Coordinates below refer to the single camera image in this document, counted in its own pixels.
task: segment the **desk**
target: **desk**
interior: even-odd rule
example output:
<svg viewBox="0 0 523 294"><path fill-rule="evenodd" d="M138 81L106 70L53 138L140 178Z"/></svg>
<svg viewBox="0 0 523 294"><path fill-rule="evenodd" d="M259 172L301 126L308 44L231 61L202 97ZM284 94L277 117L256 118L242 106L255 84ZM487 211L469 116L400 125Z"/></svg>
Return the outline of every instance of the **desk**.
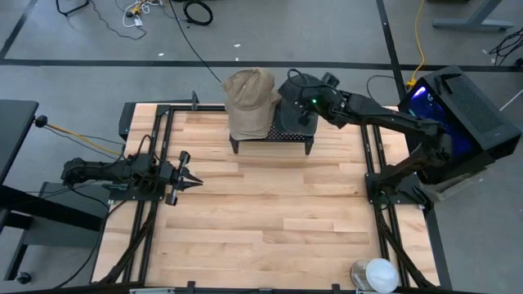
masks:
<svg viewBox="0 0 523 294"><path fill-rule="evenodd" d="M136 105L126 154L150 134L155 110L156 104ZM389 163L408 156L402 134L382 129L382 139ZM353 263L380 256L360 127L338 130L320 119L309 156L299 143L240 144L234 155L225 112L175 112L168 159L176 163L180 151L188 151L188 168L204 185L179 193L175 207L159 205L145 285L330 289L339 283L353 289ZM107 222L93 281L127 247L135 207L125 203ZM438 284L422 211L414 205L396 210L405 250ZM140 255L139 248L132 280Z"/></svg>

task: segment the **blue light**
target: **blue light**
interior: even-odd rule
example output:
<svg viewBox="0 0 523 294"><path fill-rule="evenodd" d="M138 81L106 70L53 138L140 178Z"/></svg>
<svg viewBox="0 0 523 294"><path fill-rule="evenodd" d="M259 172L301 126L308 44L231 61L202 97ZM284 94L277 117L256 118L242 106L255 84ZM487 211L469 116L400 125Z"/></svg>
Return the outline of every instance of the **blue light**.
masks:
<svg viewBox="0 0 523 294"><path fill-rule="evenodd" d="M425 89L425 87L420 87L420 88L419 88L419 89L414 93L413 98L414 98L415 96L419 96L419 95L421 95L421 94L424 93L426 90L427 90L427 89Z"/></svg>

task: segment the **wooden tabletop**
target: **wooden tabletop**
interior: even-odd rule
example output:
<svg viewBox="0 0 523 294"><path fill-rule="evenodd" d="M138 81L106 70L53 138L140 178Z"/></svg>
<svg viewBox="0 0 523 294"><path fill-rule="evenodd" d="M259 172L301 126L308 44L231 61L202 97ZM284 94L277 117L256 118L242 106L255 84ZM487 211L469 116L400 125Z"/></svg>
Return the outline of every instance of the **wooden tabletop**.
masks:
<svg viewBox="0 0 523 294"><path fill-rule="evenodd" d="M136 105L126 154L135 153L143 135L151 133L155 108ZM409 155L402 134L381 131L389 163ZM309 156L300 143L265 142L240 142L234 155L226 112L179 111L168 159L177 165L182 150L190 153L188 168L204 185L179 193L175 207L159 205L146 286L196 281L196 287L329 289L339 283L354 289L354 262L380 257L364 187L360 127L338 130L320 119ZM373 157L379 171L374 147ZM136 202L125 203L107 222L93 281L127 247L135 208ZM422 211L415 205L396 210L405 250L439 284Z"/></svg>

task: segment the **mesh platform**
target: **mesh platform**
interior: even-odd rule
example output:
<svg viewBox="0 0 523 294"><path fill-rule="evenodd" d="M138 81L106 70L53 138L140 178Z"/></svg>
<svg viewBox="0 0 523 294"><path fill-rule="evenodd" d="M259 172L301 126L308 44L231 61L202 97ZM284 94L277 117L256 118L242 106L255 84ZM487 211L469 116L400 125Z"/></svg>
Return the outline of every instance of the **mesh platform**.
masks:
<svg viewBox="0 0 523 294"><path fill-rule="evenodd" d="M229 141L232 146L233 151L235 154L238 154L239 151L239 140L235 140L232 136L229 136ZM267 138L265 139L252 139L252 140L242 140L242 141L249 141L249 142L280 142L280 143L296 143L296 142L302 142L305 144L305 154L309 155L312 149L312 145L314 144L314 136L304 136L304 135L297 135L297 134L282 134L275 129L274 123L272 123L272 126L270 126L269 134L267 135Z"/></svg>

